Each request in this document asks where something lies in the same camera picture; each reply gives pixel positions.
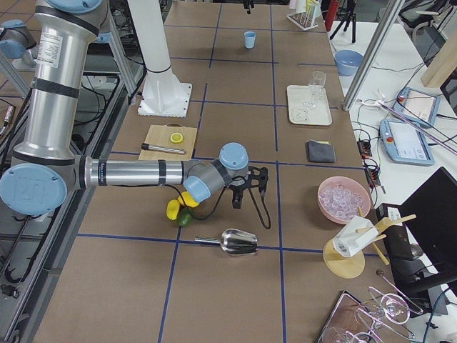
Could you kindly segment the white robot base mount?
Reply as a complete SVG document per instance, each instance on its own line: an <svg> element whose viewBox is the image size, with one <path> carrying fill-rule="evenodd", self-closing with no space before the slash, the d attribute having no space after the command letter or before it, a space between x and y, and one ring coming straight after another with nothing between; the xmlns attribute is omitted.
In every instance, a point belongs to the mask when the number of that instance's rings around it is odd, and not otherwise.
<svg viewBox="0 0 457 343"><path fill-rule="evenodd" d="M173 73L159 2L133 0L128 5L146 67L139 114L183 118L192 85Z"/></svg>

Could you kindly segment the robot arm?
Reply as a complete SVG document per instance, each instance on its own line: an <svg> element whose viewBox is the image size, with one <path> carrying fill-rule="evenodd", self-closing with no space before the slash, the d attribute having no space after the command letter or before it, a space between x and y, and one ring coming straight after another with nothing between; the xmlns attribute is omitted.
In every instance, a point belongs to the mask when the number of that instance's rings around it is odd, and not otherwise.
<svg viewBox="0 0 457 343"><path fill-rule="evenodd" d="M24 139L1 175L7 207L38 216L60 207L69 192L93 186L181 184L197 202L248 179L249 158L239 143L225 144L209 163L197 160L106 160L86 155L107 110L78 113L86 53L113 24L107 1L38 1L41 38Z"/></svg>

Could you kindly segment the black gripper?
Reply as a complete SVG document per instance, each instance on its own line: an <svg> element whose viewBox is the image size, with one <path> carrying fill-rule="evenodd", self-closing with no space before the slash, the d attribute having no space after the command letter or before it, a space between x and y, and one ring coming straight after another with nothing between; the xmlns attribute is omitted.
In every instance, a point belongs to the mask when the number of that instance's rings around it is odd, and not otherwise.
<svg viewBox="0 0 457 343"><path fill-rule="evenodd" d="M232 207L234 209L240 209L243 200L243 191L251 187L251 173L248 172L246 175L235 176L232 182L229 184L229 189L232 190Z"/></svg>

